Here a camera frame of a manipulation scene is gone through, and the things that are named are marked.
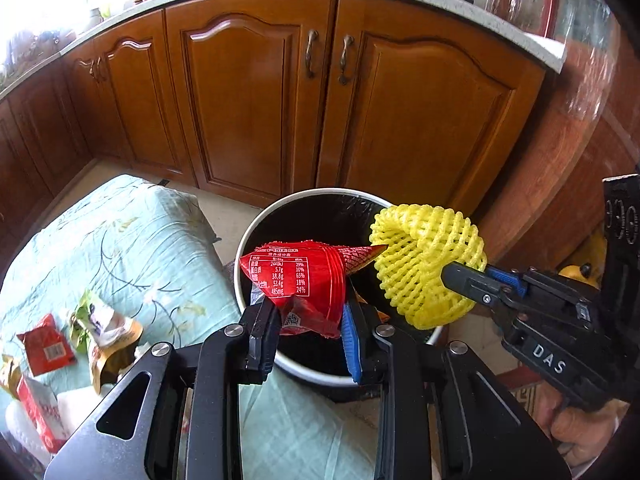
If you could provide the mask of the right hand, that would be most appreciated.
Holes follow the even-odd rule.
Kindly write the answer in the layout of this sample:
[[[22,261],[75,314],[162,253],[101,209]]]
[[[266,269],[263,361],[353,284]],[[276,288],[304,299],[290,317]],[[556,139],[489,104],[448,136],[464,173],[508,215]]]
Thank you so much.
[[[551,439],[561,442],[560,453],[574,468],[591,463],[611,440],[629,404],[611,400],[599,411],[563,408],[563,396],[546,382],[536,388],[533,419]]]

